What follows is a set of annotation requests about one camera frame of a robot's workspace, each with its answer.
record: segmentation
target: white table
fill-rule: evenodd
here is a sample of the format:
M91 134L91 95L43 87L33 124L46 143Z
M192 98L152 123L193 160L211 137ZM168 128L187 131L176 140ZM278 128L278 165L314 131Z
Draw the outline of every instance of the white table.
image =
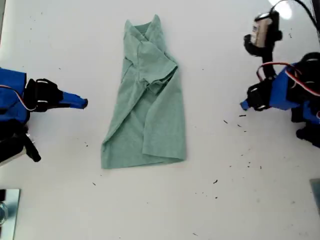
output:
M319 51L307 14L291 6L274 51L289 63ZM33 113L29 133L42 160L22 156L0 168L0 188L21 189L15 240L318 240L309 179L320 178L320 149L295 137L301 125L289 111L239 106L261 63L243 36L270 7L267 0L7 1L0 66L89 99L84 111ZM102 170L124 24L154 14L182 72L188 157Z

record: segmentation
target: green fabric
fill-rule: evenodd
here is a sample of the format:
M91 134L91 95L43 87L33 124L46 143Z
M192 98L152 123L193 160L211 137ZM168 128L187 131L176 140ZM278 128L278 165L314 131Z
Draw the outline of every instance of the green fabric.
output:
M160 19L125 23L121 85L101 147L104 169L186 158L183 95L176 61L165 52Z

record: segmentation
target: black cable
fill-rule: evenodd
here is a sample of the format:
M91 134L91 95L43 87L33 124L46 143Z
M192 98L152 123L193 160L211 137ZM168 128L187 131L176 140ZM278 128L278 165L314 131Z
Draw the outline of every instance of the black cable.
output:
M271 14L271 13L275 10L275 7L276 7L279 3L283 2L283 1L287 1L287 0L280 0L280 1L278 1L278 2L277 2L275 5L273 5L273 7L270 9L270 12L269 12L269 13ZM318 28L318 26L317 26L317 22L316 22L316 20L314 19L314 17L312 16L312 14L311 14L310 10L308 9L308 7L307 7L302 1L300 1L300 0L293 0L293 1L297 2L298 4L300 4L300 5L304 8L304 10L305 10L306 13L308 14L309 18L311 19L314 27L316 28L316 30L317 30L317 32L318 32L318 34L319 34L320 30L319 30L319 28Z

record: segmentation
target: red wire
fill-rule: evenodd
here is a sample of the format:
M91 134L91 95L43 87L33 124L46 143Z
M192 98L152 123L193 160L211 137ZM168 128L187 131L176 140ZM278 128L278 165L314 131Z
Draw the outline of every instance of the red wire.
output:
M285 65L287 67L292 67L293 69L295 69L298 73L301 74L301 71L299 71L295 66L293 66L292 64L289 64L287 62L282 62L282 61L269 61L269 62L265 62L262 65L260 65L258 67L258 69L256 70L256 75L258 76L260 82L263 81L262 77L260 76L259 70L263 67L263 66L267 66L267 65Z

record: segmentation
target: metal plate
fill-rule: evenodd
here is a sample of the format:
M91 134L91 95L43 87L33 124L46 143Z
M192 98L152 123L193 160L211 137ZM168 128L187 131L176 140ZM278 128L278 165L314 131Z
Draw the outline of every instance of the metal plate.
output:
M2 201L8 208L8 219L1 226L0 240L13 240L15 236L16 219L19 206L19 189L6 189Z

